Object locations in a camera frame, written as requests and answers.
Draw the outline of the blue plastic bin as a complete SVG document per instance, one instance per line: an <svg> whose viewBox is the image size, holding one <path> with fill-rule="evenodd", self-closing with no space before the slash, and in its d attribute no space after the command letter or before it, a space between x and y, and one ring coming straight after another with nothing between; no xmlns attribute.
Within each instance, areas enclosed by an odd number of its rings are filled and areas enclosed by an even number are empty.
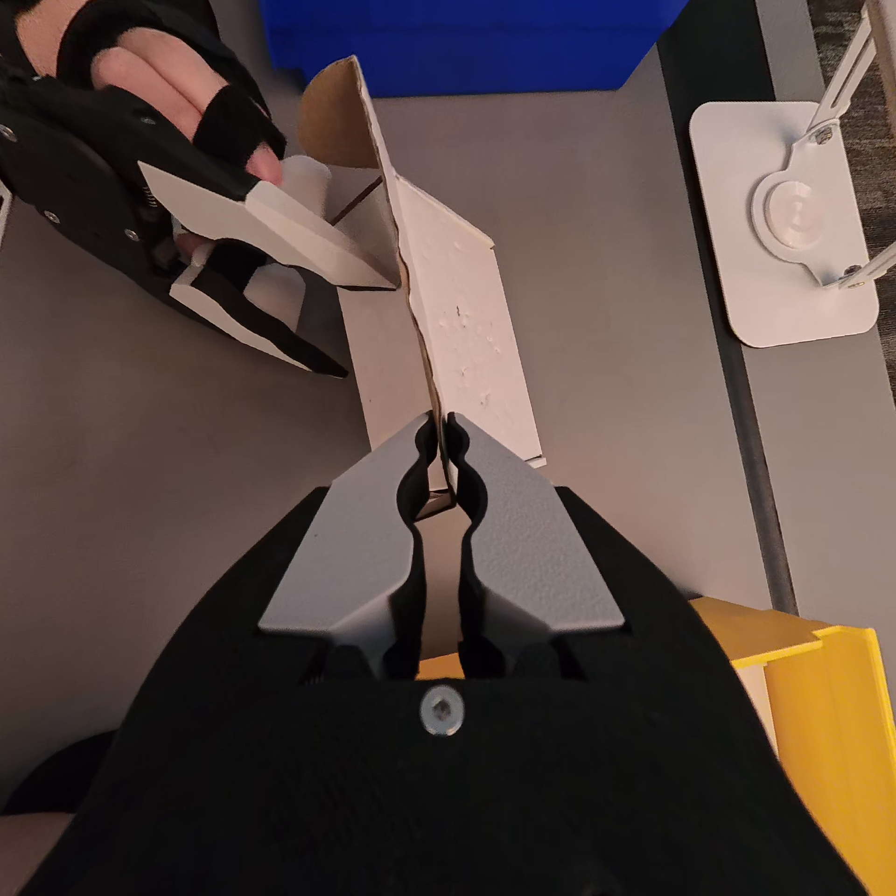
<svg viewBox="0 0 896 896"><path fill-rule="evenodd" d="M619 88L686 1L260 1L274 68L356 56L370 96Z"/></svg>

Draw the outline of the white cardboard box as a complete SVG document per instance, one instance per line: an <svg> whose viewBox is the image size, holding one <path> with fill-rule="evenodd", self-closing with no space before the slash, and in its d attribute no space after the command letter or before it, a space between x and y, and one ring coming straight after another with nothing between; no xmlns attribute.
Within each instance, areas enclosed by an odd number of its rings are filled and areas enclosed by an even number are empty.
<svg viewBox="0 0 896 896"><path fill-rule="evenodd" d="M542 466L493 241L395 172L354 56L309 82L298 143L330 171L307 267L338 291L370 446L455 411Z"/></svg>

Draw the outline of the yellow plastic bin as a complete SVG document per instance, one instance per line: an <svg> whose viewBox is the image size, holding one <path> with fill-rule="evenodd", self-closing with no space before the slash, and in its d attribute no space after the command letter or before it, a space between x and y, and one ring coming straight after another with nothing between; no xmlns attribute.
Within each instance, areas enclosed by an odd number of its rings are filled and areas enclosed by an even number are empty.
<svg viewBox="0 0 896 896"><path fill-rule="evenodd" d="M894 719L877 635L691 602L792 786L869 894L894 894Z"/></svg>

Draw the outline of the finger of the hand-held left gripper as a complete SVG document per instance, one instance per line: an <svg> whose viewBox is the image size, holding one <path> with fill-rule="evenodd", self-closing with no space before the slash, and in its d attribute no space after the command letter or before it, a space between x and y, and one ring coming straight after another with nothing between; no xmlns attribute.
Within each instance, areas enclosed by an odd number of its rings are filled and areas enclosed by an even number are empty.
<svg viewBox="0 0 896 896"><path fill-rule="evenodd" d="M188 231L249 244L281 265L304 268L339 288L400 285L398 276L388 276L347 235L270 183L255 181L245 198L231 199L149 163L139 161L138 167L152 195Z"/></svg>
<svg viewBox="0 0 896 896"><path fill-rule="evenodd" d="M296 332L306 297L301 271L270 262L240 241L216 241L191 254L170 297L216 331L301 370L342 379L345 367Z"/></svg>

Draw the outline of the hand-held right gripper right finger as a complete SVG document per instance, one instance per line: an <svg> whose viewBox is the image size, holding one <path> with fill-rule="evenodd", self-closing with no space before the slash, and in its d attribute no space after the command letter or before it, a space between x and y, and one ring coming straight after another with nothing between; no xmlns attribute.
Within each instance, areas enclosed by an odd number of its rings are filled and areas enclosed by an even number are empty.
<svg viewBox="0 0 896 896"><path fill-rule="evenodd" d="M461 538L456 646L466 678L502 678L525 649L615 632L624 617L555 487L459 413L444 420Z"/></svg>

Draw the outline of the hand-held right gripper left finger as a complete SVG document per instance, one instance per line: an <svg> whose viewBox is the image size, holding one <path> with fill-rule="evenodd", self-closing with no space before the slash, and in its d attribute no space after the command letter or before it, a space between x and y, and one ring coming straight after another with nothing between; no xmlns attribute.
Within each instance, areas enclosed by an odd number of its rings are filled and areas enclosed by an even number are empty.
<svg viewBox="0 0 896 896"><path fill-rule="evenodd" d="M426 606L415 521L432 460L427 411L333 480L258 628L354 646L374 676L415 678Z"/></svg>

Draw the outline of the person's left hand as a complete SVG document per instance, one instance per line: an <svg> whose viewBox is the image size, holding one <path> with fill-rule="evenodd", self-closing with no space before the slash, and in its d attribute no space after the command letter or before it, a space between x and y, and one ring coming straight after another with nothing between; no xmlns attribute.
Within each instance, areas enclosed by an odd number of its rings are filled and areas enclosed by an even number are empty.
<svg viewBox="0 0 896 896"><path fill-rule="evenodd" d="M120 88L213 158L281 186L284 137L211 1L1 1L1 56L72 88Z"/></svg>

